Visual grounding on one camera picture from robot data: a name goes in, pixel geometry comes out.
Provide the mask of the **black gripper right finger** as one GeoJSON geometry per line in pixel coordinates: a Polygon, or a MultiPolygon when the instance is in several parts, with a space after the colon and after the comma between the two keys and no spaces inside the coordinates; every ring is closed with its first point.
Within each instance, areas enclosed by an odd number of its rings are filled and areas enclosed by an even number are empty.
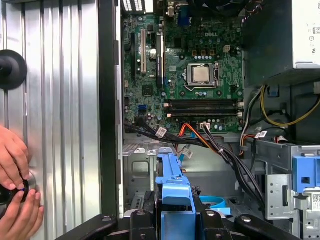
{"type": "Polygon", "coordinates": [[[200,189],[191,187],[195,203],[197,240],[297,240],[298,237],[256,216],[242,214],[232,222],[200,200],[200,189]]]}

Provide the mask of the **person's left hand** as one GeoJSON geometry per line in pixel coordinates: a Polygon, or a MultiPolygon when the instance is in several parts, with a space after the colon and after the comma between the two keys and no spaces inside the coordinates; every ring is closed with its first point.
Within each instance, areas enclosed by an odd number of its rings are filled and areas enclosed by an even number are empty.
{"type": "Polygon", "coordinates": [[[0,127],[0,184],[8,190],[24,188],[30,177],[29,151],[15,133],[0,127]]]}

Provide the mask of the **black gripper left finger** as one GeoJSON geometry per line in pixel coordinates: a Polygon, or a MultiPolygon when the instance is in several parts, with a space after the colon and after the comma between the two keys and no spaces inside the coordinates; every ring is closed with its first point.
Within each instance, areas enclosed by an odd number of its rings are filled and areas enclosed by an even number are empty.
{"type": "Polygon", "coordinates": [[[156,240],[155,192],[146,191],[143,199],[125,212],[123,218],[99,214],[69,232],[59,240],[156,240]]]}

